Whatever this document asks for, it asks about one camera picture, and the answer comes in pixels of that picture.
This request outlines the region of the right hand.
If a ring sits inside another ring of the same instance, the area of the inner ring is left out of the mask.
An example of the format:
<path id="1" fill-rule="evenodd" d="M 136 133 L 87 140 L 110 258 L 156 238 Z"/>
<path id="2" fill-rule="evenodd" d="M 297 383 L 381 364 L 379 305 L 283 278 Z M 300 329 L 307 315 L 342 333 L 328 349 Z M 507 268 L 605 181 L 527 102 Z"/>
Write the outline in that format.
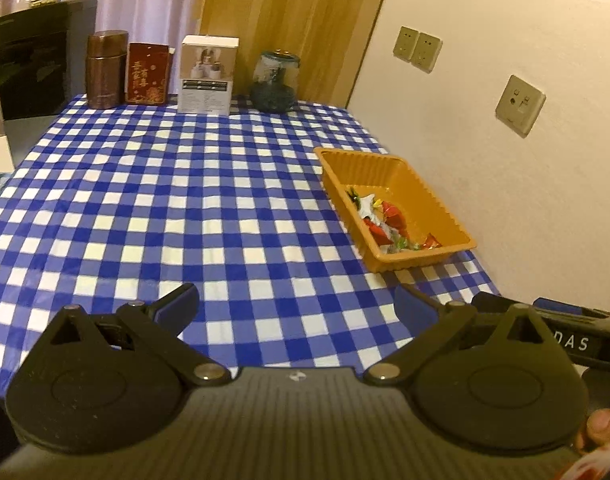
<path id="1" fill-rule="evenodd" d="M 593 412 L 575 439 L 576 448 L 584 453 L 606 444 L 610 444 L 610 408 Z"/>

